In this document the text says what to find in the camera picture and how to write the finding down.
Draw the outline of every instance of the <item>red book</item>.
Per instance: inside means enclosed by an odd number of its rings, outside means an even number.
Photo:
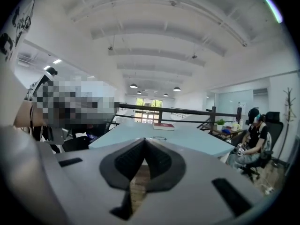
[[[153,123],[154,129],[174,131],[175,127],[170,123]]]

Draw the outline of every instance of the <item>ceiling light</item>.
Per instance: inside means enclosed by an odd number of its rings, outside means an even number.
[[[137,85],[135,83],[130,85],[131,88],[137,88]]]
[[[57,59],[57,60],[55,60],[53,63],[54,63],[54,64],[58,64],[59,62],[61,62],[61,60],[60,60],[60,59]]]
[[[173,91],[179,92],[179,91],[181,91],[181,89],[180,89],[180,87],[175,87],[175,88],[173,89]]]
[[[276,7],[276,5],[274,4],[274,2],[272,0],[266,0],[266,2],[268,3],[277,22],[282,23],[282,21],[283,21],[282,15],[281,15],[280,11],[278,10],[278,8]]]

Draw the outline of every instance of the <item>wooden floor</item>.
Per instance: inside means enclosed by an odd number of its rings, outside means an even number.
[[[266,195],[265,191],[269,187],[273,187],[275,190],[283,187],[285,171],[282,165],[273,167],[272,162],[269,162],[264,169],[258,168],[257,170],[260,174],[260,178],[257,180],[256,176],[254,176],[254,186],[257,187],[262,194]],[[133,212],[135,212],[142,204],[146,195],[145,188],[149,181],[150,172],[148,166],[142,165],[130,183]]]

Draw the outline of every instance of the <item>small table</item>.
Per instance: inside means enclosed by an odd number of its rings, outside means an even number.
[[[196,127],[176,125],[174,131],[153,129],[149,123],[123,123],[103,135],[89,145],[90,148],[99,148],[121,143],[135,138],[165,138],[168,143],[205,152],[214,157],[223,156],[234,147],[216,137],[205,133]]]
[[[243,131],[243,130],[241,130],[241,129],[240,129],[240,130],[237,130],[237,131],[232,131],[231,128],[228,128],[228,127],[223,127],[222,130],[223,130],[224,128],[225,128],[225,129],[228,129],[230,133],[227,134],[227,133],[224,133],[224,132],[222,132],[222,131],[220,131],[220,130],[217,130],[217,126],[216,126],[216,125],[213,126],[212,131],[215,132],[215,133],[217,133],[220,137],[225,136],[225,139],[227,138],[227,136],[230,136],[230,140],[231,140],[231,141],[233,140],[233,137],[235,137],[238,133],[240,133],[240,132]]]

